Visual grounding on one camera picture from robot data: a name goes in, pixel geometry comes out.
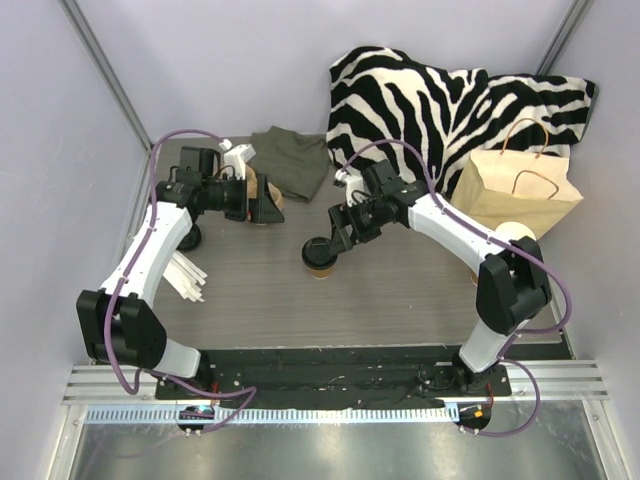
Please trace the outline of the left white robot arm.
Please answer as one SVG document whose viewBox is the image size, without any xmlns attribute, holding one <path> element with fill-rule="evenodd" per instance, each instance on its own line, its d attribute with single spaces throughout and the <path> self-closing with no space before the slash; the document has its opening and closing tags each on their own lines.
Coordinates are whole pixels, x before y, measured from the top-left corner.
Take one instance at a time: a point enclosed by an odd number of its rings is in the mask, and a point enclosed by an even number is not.
<svg viewBox="0 0 640 480">
<path fill-rule="evenodd" d="M 281 194 L 248 165 L 254 155 L 250 144 L 225 153 L 181 149 L 174 176 L 158 183 L 156 201 L 116 270 L 76 302 L 92 359 L 178 376 L 179 388 L 193 399 L 211 391 L 213 375 L 203 354 L 171 340 L 152 306 L 162 279 L 183 298 L 201 301 L 206 275 L 184 254 L 201 242 L 196 221 L 203 213 L 259 225 L 283 222 Z"/>
</svg>

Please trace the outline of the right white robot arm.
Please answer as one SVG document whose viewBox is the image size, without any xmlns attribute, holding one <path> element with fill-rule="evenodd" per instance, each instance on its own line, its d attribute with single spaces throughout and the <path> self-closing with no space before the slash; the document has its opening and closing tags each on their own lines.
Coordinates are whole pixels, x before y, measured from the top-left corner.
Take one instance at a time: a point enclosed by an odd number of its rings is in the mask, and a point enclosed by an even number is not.
<svg viewBox="0 0 640 480">
<path fill-rule="evenodd" d="M 552 299 L 536 240 L 512 240 L 454 209 L 427 186 L 400 178 L 388 161 L 366 169 L 359 179 L 338 175 L 348 198 L 330 208 L 329 261 L 370 242 L 394 223 L 427 236 L 460 259 L 477 277 L 479 317 L 470 337 L 452 359 L 457 391 L 472 395 L 483 388 L 516 331 Z"/>
</svg>

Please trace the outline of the black plastic cup lid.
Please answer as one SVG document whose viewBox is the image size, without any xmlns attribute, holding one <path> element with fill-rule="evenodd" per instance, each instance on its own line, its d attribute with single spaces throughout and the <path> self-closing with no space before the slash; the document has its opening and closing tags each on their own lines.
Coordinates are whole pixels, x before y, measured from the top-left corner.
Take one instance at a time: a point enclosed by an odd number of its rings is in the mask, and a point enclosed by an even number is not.
<svg viewBox="0 0 640 480">
<path fill-rule="evenodd" d="M 306 267 L 313 270 L 327 270 L 332 267 L 338 256 L 330 252 L 331 240 L 316 236 L 302 247 L 301 258 Z"/>
</svg>

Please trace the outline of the brown pulp cup carrier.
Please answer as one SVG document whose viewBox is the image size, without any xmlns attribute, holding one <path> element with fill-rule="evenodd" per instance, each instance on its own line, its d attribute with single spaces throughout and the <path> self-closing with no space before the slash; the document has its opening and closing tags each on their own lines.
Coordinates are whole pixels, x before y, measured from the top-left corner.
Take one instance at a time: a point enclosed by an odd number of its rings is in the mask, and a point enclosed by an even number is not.
<svg viewBox="0 0 640 480">
<path fill-rule="evenodd" d="M 281 224 L 285 221 L 264 174 L 256 176 L 255 193 L 248 198 L 248 214 L 249 222 L 257 225 Z"/>
</svg>

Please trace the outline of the brown paper coffee cup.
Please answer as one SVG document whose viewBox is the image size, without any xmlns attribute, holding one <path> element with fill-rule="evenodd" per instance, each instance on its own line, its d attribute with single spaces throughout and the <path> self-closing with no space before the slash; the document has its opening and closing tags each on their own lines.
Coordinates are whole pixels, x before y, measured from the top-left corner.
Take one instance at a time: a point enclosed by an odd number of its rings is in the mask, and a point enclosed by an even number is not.
<svg viewBox="0 0 640 480">
<path fill-rule="evenodd" d="M 309 274 L 315 279 L 325 279 L 328 278 L 334 270 L 334 266 L 330 266 L 327 268 L 312 268 L 308 267 L 307 271 Z"/>
</svg>

